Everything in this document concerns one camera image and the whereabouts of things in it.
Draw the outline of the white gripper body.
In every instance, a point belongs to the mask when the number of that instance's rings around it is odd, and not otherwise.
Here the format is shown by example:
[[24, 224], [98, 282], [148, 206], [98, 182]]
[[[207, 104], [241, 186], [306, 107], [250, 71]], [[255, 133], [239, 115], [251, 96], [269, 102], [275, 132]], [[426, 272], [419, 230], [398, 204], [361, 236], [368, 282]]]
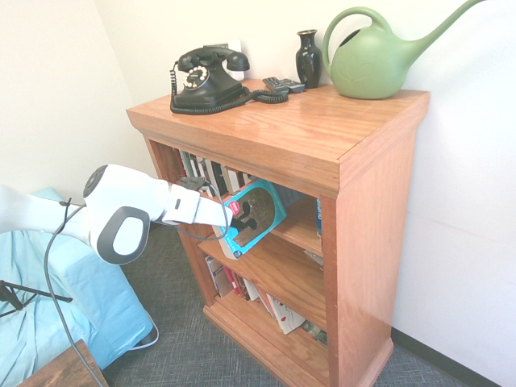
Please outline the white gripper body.
[[233, 218], [232, 211], [223, 202], [200, 197], [193, 223], [217, 227], [228, 227]]

